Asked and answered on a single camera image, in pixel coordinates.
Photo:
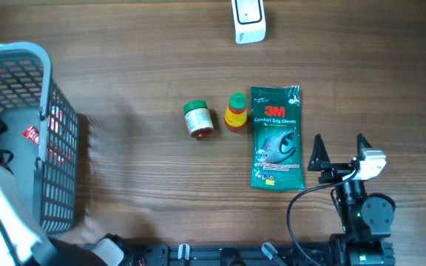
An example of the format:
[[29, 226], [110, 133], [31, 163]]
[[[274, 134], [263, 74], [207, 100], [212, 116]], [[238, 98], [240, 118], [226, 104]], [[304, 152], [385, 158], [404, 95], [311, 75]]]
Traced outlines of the green 3M gloves packet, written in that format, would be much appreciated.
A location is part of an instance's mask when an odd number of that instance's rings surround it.
[[271, 191], [305, 188], [301, 121], [298, 85], [251, 88], [252, 188]]

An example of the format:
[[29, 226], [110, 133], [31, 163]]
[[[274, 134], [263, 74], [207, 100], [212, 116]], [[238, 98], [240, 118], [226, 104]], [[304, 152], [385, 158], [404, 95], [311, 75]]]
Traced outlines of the small jar green lid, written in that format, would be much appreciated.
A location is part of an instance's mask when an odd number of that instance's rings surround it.
[[214, 126], [204, 100], [194, 100], [188, 102], [183, 107], [186, 126], [189, 134], [194, 138], [202, 138], [210, 135]]

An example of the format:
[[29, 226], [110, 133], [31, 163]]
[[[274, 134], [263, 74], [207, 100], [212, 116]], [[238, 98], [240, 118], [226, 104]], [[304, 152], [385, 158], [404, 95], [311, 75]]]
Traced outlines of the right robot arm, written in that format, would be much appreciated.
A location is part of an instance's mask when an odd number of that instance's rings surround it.
[[371, 147], [363, 134], [356, 136], [357, 156], [349, 163], [332, 163], [320, 134], [308, 171], [320, 173], [319, 183], [336, 192], [334, 204], [342, 220], [345, 235], [356, 242], [371, 242], [391, 235], [395, 202], [384, 194], [368, 194], [365, 183], [378, 177], [386, 165], [386, 155]]

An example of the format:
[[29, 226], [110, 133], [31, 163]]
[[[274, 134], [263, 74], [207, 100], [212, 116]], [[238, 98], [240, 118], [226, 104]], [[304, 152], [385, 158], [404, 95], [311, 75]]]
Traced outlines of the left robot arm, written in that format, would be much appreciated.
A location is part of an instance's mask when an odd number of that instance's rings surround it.
[[[0, 119], [0, 135], [7, 125]], [[122, 265], [125, 252], [103, 238], [91, 250], [51, 239], [38, 225], [16, 187], [8, 163], [13, 153], [0, 149], [0, 265]]]

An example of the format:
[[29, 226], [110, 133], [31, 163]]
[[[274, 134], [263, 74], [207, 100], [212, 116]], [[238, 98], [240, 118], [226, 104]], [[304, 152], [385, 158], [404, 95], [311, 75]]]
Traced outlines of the chilli sauce bottle green cap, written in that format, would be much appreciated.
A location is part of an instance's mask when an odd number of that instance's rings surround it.
[[234, 93], [229, 98], [229, 104], [224, 115], [224, 121], [229, 130], [238, 132], [247, 123], [247, 99], [242, 93]]

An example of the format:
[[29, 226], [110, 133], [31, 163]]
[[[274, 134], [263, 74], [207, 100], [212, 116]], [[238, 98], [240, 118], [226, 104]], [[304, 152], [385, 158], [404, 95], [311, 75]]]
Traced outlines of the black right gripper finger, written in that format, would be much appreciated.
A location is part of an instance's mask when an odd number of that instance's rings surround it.
[[359, 133], [356, 136], [356, 144], [357, 144], [357, 154], [363, 153], [365, 149], [371, 149], [372, 146], [370, 143], [366, 140], [363, 133]]
[[308, 171], [324, 171], [331, 168], [331, 161], [328, 156], [321, 134], [314, 138], [314, 147], [311, 152], [311, 158], [308, 162]]

